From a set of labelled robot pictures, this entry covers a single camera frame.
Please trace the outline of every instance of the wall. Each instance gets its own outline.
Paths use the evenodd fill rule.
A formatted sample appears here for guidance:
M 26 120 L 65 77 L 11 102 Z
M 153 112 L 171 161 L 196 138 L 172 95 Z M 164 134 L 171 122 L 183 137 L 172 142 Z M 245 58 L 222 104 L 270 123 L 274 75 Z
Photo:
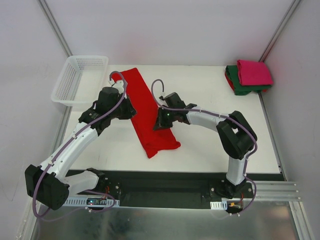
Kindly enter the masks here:
M 275 85 L 263 99 L 288 180 L 297 181 L 320 239 L 320 1 L 305 0 L 266 64 Z
M 118 65 L 259 60 L 292 0 L 47 0 L 74 55 Z
M 0 239 L 16 239 L 24 170 L 48 157 L 64 107 L 50 94 L 65 62 L 36 0 L 0 2 Z

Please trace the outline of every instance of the white basket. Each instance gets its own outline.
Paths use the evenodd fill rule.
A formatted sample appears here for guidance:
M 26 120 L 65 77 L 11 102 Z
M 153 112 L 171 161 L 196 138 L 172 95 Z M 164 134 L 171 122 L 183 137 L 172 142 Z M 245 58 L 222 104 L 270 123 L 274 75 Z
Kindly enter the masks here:
M 106 56 L 76 55 L 65 61 L 51 100 L 66 106 L 91 105 L 98 99 L 105 79 Z

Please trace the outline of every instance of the pile of clothes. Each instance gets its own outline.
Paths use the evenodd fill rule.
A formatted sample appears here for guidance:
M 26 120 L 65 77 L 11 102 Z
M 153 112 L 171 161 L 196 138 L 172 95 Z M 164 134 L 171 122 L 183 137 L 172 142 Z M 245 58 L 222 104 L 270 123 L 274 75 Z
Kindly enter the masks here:
M 238 60 L 225 68 L 225 78 L 235 95 L 243 96 L 254 91 L 266 92 L 274 84 L 268 67 L 263 62 Z

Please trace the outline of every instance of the folded red cloth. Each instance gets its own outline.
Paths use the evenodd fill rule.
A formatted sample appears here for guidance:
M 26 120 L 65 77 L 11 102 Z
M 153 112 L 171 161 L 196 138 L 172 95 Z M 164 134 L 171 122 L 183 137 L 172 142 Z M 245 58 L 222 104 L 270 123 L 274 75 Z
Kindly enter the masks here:
M 236 65 L 242 86 L 274 84 L 269 69 L 263 62 L 238 60 Z
M 130 97 L 132 106 L 137 114 L 131 118 L 132 125 L 150 159 L 160 150 L 173 150 L 181 146 L 170 129 L 154 131 L 158 115 L 158 105 L 137 68 L 121 72 L 128 85 L 126 93 Z M 116 82 L 121 80 L 118 74 L 112 79 Z

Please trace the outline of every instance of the metal frame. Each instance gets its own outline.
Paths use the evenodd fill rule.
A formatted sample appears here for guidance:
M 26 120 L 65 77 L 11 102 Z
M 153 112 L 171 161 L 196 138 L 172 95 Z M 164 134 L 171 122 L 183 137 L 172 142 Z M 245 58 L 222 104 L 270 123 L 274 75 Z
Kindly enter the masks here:
M 44 15 L 47 17 L 54 33 L 57 36 L 57 39 L 59 40 L 61 47 L 65 51 L 65 54 L 69 57 L 72 56 L 72 51 L 70 50 L 68 43 L 66 39 L 64 38 L 46 0 L 37 0 L 41 9 L 43 10 Z M 266 58 L 268 57 L 269 53 L 273 49 L 275 43 L 277 42 L 278 38 L 280 37 L 281 33 L 283 32 L 285 26 L 288 24 L 289 20 L 291 19 L 292 15 L 296 11 L 297 7 L 300 5 L 302 0 L 293 0 L 291 5 L 289 6 L 287 12 L 285 13 L 283 19 L 281 20 L 279 26 L 277 27 L 274 35 L 272 36 L 271 40 L 269 41 L 267 47 L 265 48 L 261 58 L 259 61 L 264 62 Z M 265 119 L 268 124 L 268 129 L 271 134 L 271 140 L 272 144 L 275 150 L 275 153 L 277 155 L 277 160 L 279 158 L 277 146 L 275 144 L 273 134 L 270 128 L 268 115 L 266 112 L 266 108 L 262 99 L 262 96 L 260 95 L 260 101 L 262 105 L 262 109 L 265 114 Z M 63 117 L 61 119 L 60 128 L 56 135 L 53 150 L 54 151 L 63 141 L 64 134 L 66 131 L 66 127 L 68 124 L 68 120 L 70 117 L 72 108 L 66 107 L 64 110 Z M 288 182 L 288 181 L 256 181 L 257 185 L 257 195 L 256 200 L 257 201 L 286 201 L 289 202 L 290 208 L 292 211 L 292 217 L 298 232 L 298 236 L 301 240 L 312 240 L 315 239 L 309 222 L 306 218 L 306 213 L 304 211 L 302 197 L 301 194 L 297 188 L 297 184 L 295 182 Z M 17 239 L 30 239 L 30 236 L 32 234 L 36 218 L 33 216 L 32 208 L 31 208 L 31 200 L 29 200 L 28 207 L 26 209 L 26 212 L 24 214 L 24 221 L 22 222 L 20 226 L 21 232 L 19 233 L 20 236 L 17 236 Z

